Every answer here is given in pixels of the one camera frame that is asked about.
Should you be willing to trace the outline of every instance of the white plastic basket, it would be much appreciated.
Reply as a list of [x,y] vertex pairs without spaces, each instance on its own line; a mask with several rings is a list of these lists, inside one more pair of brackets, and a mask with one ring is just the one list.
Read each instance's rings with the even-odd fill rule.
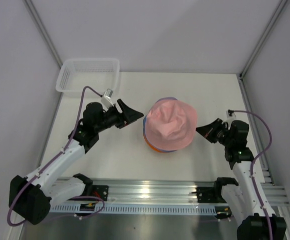
[[[119,60],[114,58],[68,59],[60,69],[56,90],[69,97],[80,97],[82,89],[90,86],[100,94],[107,89],[115,91],[119,81]],[[86,97],[97,97],[86,91]]]

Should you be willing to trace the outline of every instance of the metal frame bar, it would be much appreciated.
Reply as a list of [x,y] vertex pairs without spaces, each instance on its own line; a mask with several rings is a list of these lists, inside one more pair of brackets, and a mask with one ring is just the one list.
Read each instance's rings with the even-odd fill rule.
[[[61,184],[68,178],[60,178]],[[213,187],[213,182],[195,181],[153,181],[153,180],[119,180],[93,179],[95,185],[109,186],[106,204],[160,205],[160,206],[227,206],[226,203],[197,203],[197,187]],[[286,191],[282,186],[262,184],[265,195],[272,206],[289,206]]]
[[278,207],[279,215],[283,217],[287,223],[286,237],[290,240],[290,210],[289,207],[279,206]]
[[[252,107],[251,107],[251,104],[250,104],[250,101],[249,101],[249,98],[248,98],[248,94],[247,94],[247,91],[246,91],[245,84],[244,84],[244,82],[243,82],[243,80],[241,78],[241,75],[237,75],[237,79],[238,79],[238,83],[239,83],[239,87],[240,87],[240,92],[241,92],[241,95],[243,97],[243,101],[244,101],[244,104],[245,104],[245,108],[246,108],[247,111],[252,112],[253,110],[252,110]],[[261,140],[261,137],[260,137],[260,132],[259,132],[259,129],[257,127],[255,117],[253,115],[250,115],[250,114],[248,114],[247,117],[248,117],[249,123],[251,125],[251,129],[252,129],[252,132],[253,132],[253,136],[254,136],[254,140],[255,140],[255,144],[256,144],[256,149],[257,149],[258,152],[260,152],[265,147],[264,147],[264,145],[262,143],[262,140]],[[260,160],[261,160],[261,163],[262,163],[263,167],[269,170],[269,165],[268,165],[268,160],[267,160],[266,153],[260,157]]]
[[39,14],[31,0],[22,0],[26,9],[28,10],[29,15],[31,16],[31,19],[33,20],[34,24],[37,27],[37,30],[39,31],[41,37],[43,38],[46,46],[48,47],[48,50],[50,51],[52,57],[54,58],[55,62],[57,63],[58,67],[61,68],[63,65],[59,54],[55,48],[54,43],[52,42],[43,22],[41,21]]
[[263,46],[265,45],[266,41],[268,40],[270,34],[272,33],[273,29],[275,28],[278,20],[282,16],[282,13],[286,9],[286,6],[290,0],[281,0],[278,4],[277,8],[275,9],[273,15],[270,18],[267,26],[265,27],[264,32],[262,33],[260,39],[258,40],[251,56],[249,57],[244,69],[242,70],[241,76],[242,79],[246,76],[248,70],[251,68],[252,64],[255,62],[256,58],[258,57],[259,53],[261,52]]

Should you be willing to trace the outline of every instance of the pink bucket hat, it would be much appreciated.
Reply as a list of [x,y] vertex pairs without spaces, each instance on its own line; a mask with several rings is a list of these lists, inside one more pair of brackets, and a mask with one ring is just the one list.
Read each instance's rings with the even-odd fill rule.
[[162,152],[175,151],[192,142],[196,126],[197,113],[192,106],[174,97],[162,98],[144,119],[144,137]]

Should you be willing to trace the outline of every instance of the white table surface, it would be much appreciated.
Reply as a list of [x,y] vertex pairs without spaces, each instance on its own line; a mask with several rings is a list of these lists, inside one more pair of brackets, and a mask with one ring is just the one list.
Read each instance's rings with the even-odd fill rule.
[[[146,115],[150,107],[163,97],[175,97],[193,106],[198,115],[198,127],[216,118],[225,120],[227,109],[245,110],[234,74],[121,72],[120,88],[113,102],[121,98],[129,107]],[[74,127],[79,101],[78,97],[62,97],[42,164],[47,163],[65,144]],[[95,101],[99,102],[100,98],[86,98],[84,107]],[[237,119],[248,123],[246,114],[236,115]],[[234,177],[225,160],[224,147],[219,143],[211,144],[197,133],[185,149],[158,153],[147,146],[142,129],[142,119],[139,119],[123,129],[112,127],[101,132],[96,145],[62,177],[81,173],[97,179],[199,182]],[[247,146],[256,155],[251,132]],[[259,162],[255,169],[262,173]],[[258,176],[264,182],[263,175]]]

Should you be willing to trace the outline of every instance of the purple cable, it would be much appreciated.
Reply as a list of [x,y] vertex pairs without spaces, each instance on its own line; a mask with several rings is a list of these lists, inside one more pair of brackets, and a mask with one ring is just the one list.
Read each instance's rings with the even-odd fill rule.
[[268,125],[266,124],[266,122],[256,113],[253,113],[251,111],[244,111],[244,110],[233,110],[235,113],[246,113],[246,114],[251,114],[255,117],[257,117],[266,127],[268,133],[269,133],[269,143],[267,145],[267,147],[262,150],[260,153],[258,153],[258,155],[254,158],[254,160],[251,162],[251,166],[250,166],[250,173],[251,173],[251,176],[252,176],[252,181],[253,181],[253,185],[254,185],[254,188],[255,188],[255,191],[256,191],[256,194],[257,194],[257,197],[259,199],[259,202],[261,204],[261,207],[262,209],[264,210],[264,213],[265,213],[265,216],[266,216],[266,219],[267,219],[267,223],[268,223],[268,228],[269,228],[269,239],[270,240],[273,240],[273,230],[272,230],[272,227],[271,227],[271,222],[270,222],[270,218],[269,218],[269,214],[268,214],[268,211],[267,209],[263,208],[265,206],[264,204],[264,201],[262,200],[261,198],[261,195],[259,193],[259,190],[258,190],[258,187],[257,187],[257,184],[256,184],[256,180],[255,180],[255,177],[254,177],[254,165],[255,165],[255,162],[256,160],[262,155],[265,153],[265,151],[267,151],[272,142],[273,142],[273,136],[271,134],[271,131],[270,131],[270,128],[268,127]]
[[69,216],[71,216],[71,217],[72,216],[79,217],[80,220],[81,219],[87,219],[87,218],[90,218],[90,217],[98,214],[99,212],[103,211],[104,208],[105,208],[105,201],[103,199],[101,199],[100,197],[96,197],[96,196],[75,196],[75,197],[71,198],[70,200],[75,200],[75,199],[95,199],[95,200],[98,200],[98,201],[102,202],[103,205],[100,208],[100,210],[97,210],[96,212],[93,212],[93,213],[91,213],[89,215],[86,215],[86,216],[77,216],[76,214],[75,215],[73,215],[73,214],[65,214],[65,215],[60,215],[60,216],[52,217],[51,219],[48,219],[48,220],[43,221],[43,223],[45,224],[45,223],[48,223],[50,221],[54,221],[56,219],[60,219],[60,218],[63,218],[63,217],[69,217]]
[[[70,142],[72,141],[73,137],[74,137],[74,134],[76,132],[76,129],[78,127],[78,122],[79,122],[79,118],[80,118],[80,114],[81,114],[81,109],[83,107],[83,100],[84,100],[84,95],[85,95],[85,91],[86,89],[90,89],[92,90],[95,94],[97,94],[98,96],[102,97],[101,94],[99,94],[98,92],[96,92],[94,89],[92,89],[91,87],[89,86],[85,86],[83,88],[83,91],[81,93],[81,98],[80,98],[80,104],[79,104],[79,108],[78,108],[78,114],[77,114],[77,118],[76,118],[76,123],[75,123],[75,127],[74,127],[74,130],[73,132],[71,133],[70,135],[70,138],[68,139],[68,142],[66,143],[66,145],[64,146],[64,151],[68,148],[68,146],[70,145]],[[39,174],[42,174],[43,171],[46,170],[46,168],[48,168],[60,155],[63,154],[63,151],[60,151],[56,156],[54,156],[38,173]],[[16,227],[16,226],[19,226],[19,225],[22,225],[26,220],[23,220],[19,223],[12,223],[10,221],[10,216],[11,216],[11,212],[13,210],[13,208],[15,207],[16,205],[16,202],[17,200],[19,199],[19,197],[22,195],[22,193],[25,191],[25,189],[37,178],[38,176],[34,176],[31,180],[28,181],[28,183],[25,184],[25,186],[23,186],[23,188],[18,192],[18,194],[16,195],[16,197],[14,198],[13,202],[11,203],[10,205],[10,208],[8,210],[8,213],[7,213],[7,223],[8,225],[10,225],[11,227]]]

